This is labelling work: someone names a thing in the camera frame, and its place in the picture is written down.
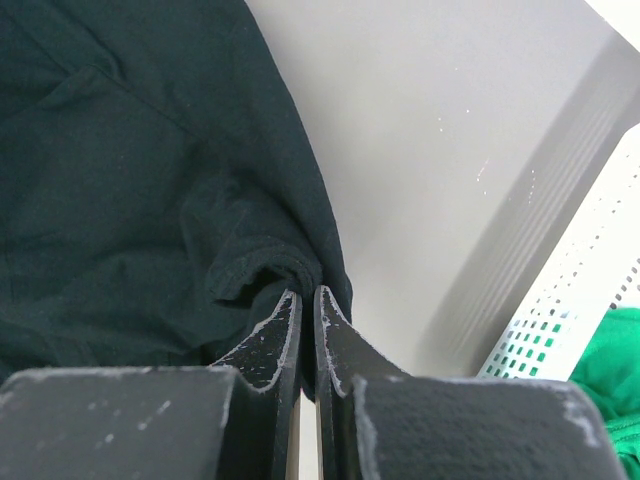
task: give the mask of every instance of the clothing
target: clothing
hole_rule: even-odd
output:
[[[349,315],[320,171],[242,1],[0,0],[0,58],[0,380],[209,363],[285,288],[327,284]]]
[[[629,477],[640,479],[640,310],[610,310],[571,374],[605,421]]]

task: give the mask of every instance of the perforated basket wall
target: perforated basket wall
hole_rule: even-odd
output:
[[[620,141],[478,376],[568,380],[607,310],[640,306],[638,270],[640,126]]]

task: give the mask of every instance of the white scratch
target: white scratch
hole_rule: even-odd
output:
[[[482,176],[485,169],[487,168],[487,165],[489,165],[489,160],[491,160],[491,157],[487,157],[487,159],[482,164],[482,168],[480,169],[480,171],[478,172],[478,175],[476,176],[476,182],[480,181],[480,177]]]
[[[535,173],[536,173],[535,170],[531,170],[531,175],[533,175],[533,178],[531,179],[531,188],[529,189],[529,205],[531,205],[531,199],[533,198],[533,190],[536,188]]]

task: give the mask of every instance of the green fabric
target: green fabric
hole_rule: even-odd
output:
[[[591,397],[632,479],[640,479],[640,310],[609,311],[571,380]]]

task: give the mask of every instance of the black plastic part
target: black plastic part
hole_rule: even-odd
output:
[[[285,292],[220,366],[15,374],[0,389],[0,478],[285,478],[300,310]]]
[[[322,469],[334,479],[624,479],[602,420],[562,382],[413,378],[316,292]]]

